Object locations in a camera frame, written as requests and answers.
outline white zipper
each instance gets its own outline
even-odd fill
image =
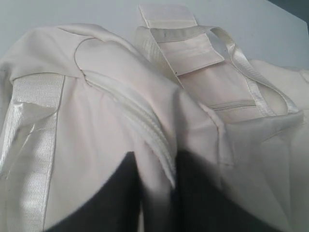
[[[240,101],[225,102],[225,103],[216,104],[216,105],[209,105],[208,107],[213,109],[214,111],[220,111],[220,110],[229,110],[229,109],[240,108],[240,107],[254,107],[254,106],[256,106],[254,100],[240,100]]]
[[[157,120],[154,119],[156,116],[150,115],[149,112],[142,109],[142,107],[140,107],[134,100],[125,96],[123,94],[124,91],[119,91],[119,86],[116,87],[116,85],[109,84],[104,85],[102,78],[109,77],[101,76],[101,81],[99,84],[95,83],[96,81],[92,80],[90,77],[91,76],[86,76],[86,81],[88,84],[112,95],[112,97],[120,102],[126,110],[125,116],[135,124],[135,127],[139,127],[139,130],[143,130],[141,131],[142,136],[151,137],[148,143],[152,147],[153,151],[157,151],[155,153],[158,154],[158,158],[163,166],[163,169],[167,171],[167,177],[169,178],[171,184],[175,186],[176,167],[174,161],[172,160],[172,150],[168,140],[158,125]]]

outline zipper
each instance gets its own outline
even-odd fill
[[[240,100],[240,101],[225,102],[225,103],[216,104],[216,105],[209,105],[208,107],[213,109],[214,111],[220,111],[220,110],[229,110],[229,109],[240,108],[240,107],[253,107],[253,106],[256,106],[256,103],[254,100]]]
[[[120,102],[126,110],[126,117],[128,117],[135,124],[135,127],[139,127],[139,129],[143,130],[142,136],[150,135],[151,138],[148,143],[152,147],[153,151],[158,151],[158,158],[163,166],[163,169],[167,169],[167,177],[171,184],[175,186],[176,167],[171,158],[172,151],[169,146],[169,142],[167,141],[160,126],[158,125],[158,122],[153,119],[154,116],[150,115],[137,103],[135,103],[135,101],[126,97],[123,93],[111,87],[110,85],[103,86],[103,83],[96,84],[94,81],[87,78],[87,76],[86,81],[89,85],[107,92],[114,99]]]

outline white table surface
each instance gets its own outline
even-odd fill
[[[184,3],[201,25],[227,30],[248,58],[309,69],[307,24],[266,0],[2,0],[0,57],[45,25],[99,24],[133,42],[140,3]]]

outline bag strap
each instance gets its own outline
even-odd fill
[[[276,88],[253,68],[253,66],[246,59],[242,50],[236,45],[234,40],[228,35],[226,31],[218,27],[205,26],[191,26],[188,28],[181,28],[181,23],[185,21],[186,23],[184,23],[184,26],[186,26],[189,22],[189,19],[191,19],[193,16],[188,9],[186,12],[182,10],[181,14],[178,13],[179,11],[177,11],[177,7],[176,10],[174,10],[175,15],[171,15],[172,9],[170,8],[172,7],[174,6],[158,5],[152,14],[149,13],[152,10],[151,7],[142,7],[143,10],[141,10],[141,12],[143,14],[143,19],[146,22],[146,25],[150,27],[153,25],[159,25],[161,28],[147,29],[145,27],[139,27],[136,33],[136,46],[151,63],[153,63],[159,70],[161,70],[163,75],[165,75],[174,83],[182,86],[180,80],[175,74],[175,71],[172,69],[158,43],[184,41],[201,34],[206,35],[208,31],[211,31],[225,43],[230,60],[235,68],[237,68],[245,77],[247,77],[246,79],[249,85],[249,89],[255,99],[257,107],[264,116],[275,116],[275,113],[266,103],[256,83],[260,83],[277,92],[285,101],[288,113],[296,113],[299,111],[289,97],[282,93],[278,88]],[[171,12],[169,12],[168,16],[165,16],[165,13],[160,13],[160,9],[164,9],[165,12]],[[172,29],[171,27],[175,24],[175,22],[178,23],[176,25],[177,28]]]
[[[43,231],[64,76],[14,80],[1,137],[0,231]]]

